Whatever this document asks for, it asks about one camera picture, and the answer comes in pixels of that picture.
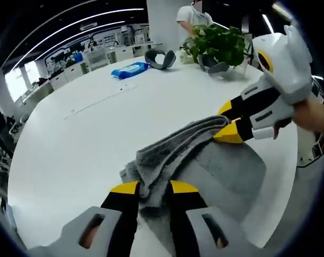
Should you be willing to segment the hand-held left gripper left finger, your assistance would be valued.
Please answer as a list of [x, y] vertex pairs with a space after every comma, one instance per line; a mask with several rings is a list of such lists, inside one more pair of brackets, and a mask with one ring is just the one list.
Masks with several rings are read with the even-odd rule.
[[100, 207], [90, 207], [65, 224], [48, 246], [28, 250], [28, 256], [130, 256], [137, 230], [140, 183], [110, 190]]

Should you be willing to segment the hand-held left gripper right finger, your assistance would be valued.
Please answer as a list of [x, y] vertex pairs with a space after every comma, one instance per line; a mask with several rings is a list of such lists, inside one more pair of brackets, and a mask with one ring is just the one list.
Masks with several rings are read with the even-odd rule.
[[166, 196], [176, 256], [268, 256], [247, 240], [234, 219], [207, 206], [194, 186], [171, 180]]

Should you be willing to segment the person's right hand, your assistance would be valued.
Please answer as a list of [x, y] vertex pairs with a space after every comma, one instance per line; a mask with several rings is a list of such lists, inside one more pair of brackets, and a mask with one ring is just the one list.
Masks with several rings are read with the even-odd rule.
[[293, 105], [292, 120], [299, 127], [324, 134], [324, 103], [317, 99], [308, 99]]

